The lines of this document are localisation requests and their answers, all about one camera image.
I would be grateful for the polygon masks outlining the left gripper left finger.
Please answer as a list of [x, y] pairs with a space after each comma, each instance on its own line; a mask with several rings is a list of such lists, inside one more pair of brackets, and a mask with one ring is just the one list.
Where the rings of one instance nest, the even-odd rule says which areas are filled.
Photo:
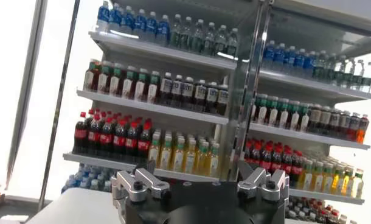
[[153, 175], [155, 167], [156, 161], [149, 160], [145, 164], [138, 164], [132, 173], [118, 171], [111, 178], [113, 200], [128, 197], [130, 201], [145, 201], [149, 192], [155, 199], [169, 200], [170, 185]]

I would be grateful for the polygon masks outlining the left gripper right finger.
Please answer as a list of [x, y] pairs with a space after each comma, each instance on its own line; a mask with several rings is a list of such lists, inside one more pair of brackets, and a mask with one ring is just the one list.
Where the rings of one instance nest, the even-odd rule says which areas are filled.
[[238, 162], [238, 170], [243, 177], [237, 183], [239, 197], [248, 200], [261, 193], [262, 199], [266, 201], [289, 202], [290, 177], [284, 170], [278, 169], [270, 174], [262, 167], [253, 169], [246, 161]]

